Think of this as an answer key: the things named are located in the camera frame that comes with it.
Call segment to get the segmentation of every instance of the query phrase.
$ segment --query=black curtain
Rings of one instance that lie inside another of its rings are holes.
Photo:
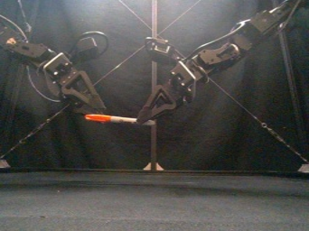
[[[42,43],[60,52],[69,50],[84,32],[100,31],[106,35],[108,51],[98,59],[78,64],[77,69],[85,70],[92,79],[105,102],[105,113],[136,117],[151,92],[151,59],[141,49],[144,38],[151,36],[151,0],[41,0],[37,11],[34,1],[21,3],[32,26],[32,43]],[[0,7],[0,14],[22,28],[17,1],[3,0]],[[270,1],[255,0],[157,1],[157,31],[180,53],[188,55],[199,45],[224,35],[238,21],[271,8]],[[295,30],[303,37],[298,34],[290,39],[300,40],[307,51],[307,27],[299,32],[295,23],[290,34]],[[292,44],[291,49],[298,50],[295,44],[299,43]],[[295,61],[296,77],[302,80],[298,84],[302,115],[307,122],[303,63]],[[1,153],[65,106],[40,97],[26,69],[19,69],[18,62],[1,51]],[[167,81],[171,69],[172,66],[159,65],[157,83]],[[44,75],[34,69],[29,73],[36,88],[54,99],[45,87]],[[244,60],[212,79],[300,150],[278,39],[264,41]],[[199,83],[196,87],[195,100],[157,119],[160,166],[165,170],[295,171],[302,164],[299,157],[274,139],[216,85]],[[149,127],[96,124],[65,109],[9,153],[6,161],[14,167],[139,170],[149,162],[149,140]]]

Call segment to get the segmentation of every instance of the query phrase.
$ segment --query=metal pole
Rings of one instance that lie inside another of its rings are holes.
[[[272,0],[272,6],[278,6],[278,0]],[[302,120],[302,113],[300,113],[300,106],[299,106],[299,96],[296,92],[295,82],[294,82],[294,74],[292,74],[292,67],[291,67],[291,61],[290,61],[290,51],[288,51],[288,45],[286,40],[286,34],[284,32],[280,32],[278,34],[279,39],[279,45],[282,50],[282,56],[283,56],[283,62],[284,62],[284,70],[287,75],[287,81],[288,81],[288,87],[290,87],[290,99],[292,104],[292,112],[294,112],[294,119],[295,119],[295,125],[296,125],[296,135],[300,142],[300,148],[302,152],[309,152],[309,145],[307,145],[307,139],[306,139],[306,132],[303,129],[303,120]]]
[[[157,2],[152,0],[152,37],[157,36]],[[152,61],[152,92],[156,86],[156,62]],[[151,126],[151,171],[156,171],[156,121]]]

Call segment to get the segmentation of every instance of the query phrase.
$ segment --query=floor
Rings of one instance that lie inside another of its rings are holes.
[[[1,230],[309,230],[309,180],[258,174],[0,172]]]

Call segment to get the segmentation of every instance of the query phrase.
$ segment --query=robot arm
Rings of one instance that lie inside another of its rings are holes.
[[[176,63],[169,71],[169,80],[153,89],[153,93],[141,108],[137,123],[175,110],[184,102],[189,103],[195,96],[195,83],[212,74],[232,66],[254,49],[266,37],[272,35],[303,4],[302,0],[286,0],[271,11],[258,13],[250,20],[239,22],[235,29],[221,38],[201,45],[187,58],[181,58],[167,41],[145,39],[145,49],[152,54],[153,61],[171,60]],[[225,41],[215,50],[207,50],[208,45]]]
[[[102,113],[104,103],[84,71],[74,69],[68,55],[56,54],[42,44],[32,44],[18,32],[0,22],[0,47],[23,64],[48,75],[52,93],[73,103],[78,113]]]

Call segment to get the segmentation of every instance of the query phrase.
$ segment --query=marker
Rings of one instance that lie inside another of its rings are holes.
[[[125,123],[136,125],[136,118],[126,118],[110,115],[85,115],[84,118],[90,121],[101,122],[101,123]],[[155,125],[153,120],[145,121],[141,125]]]

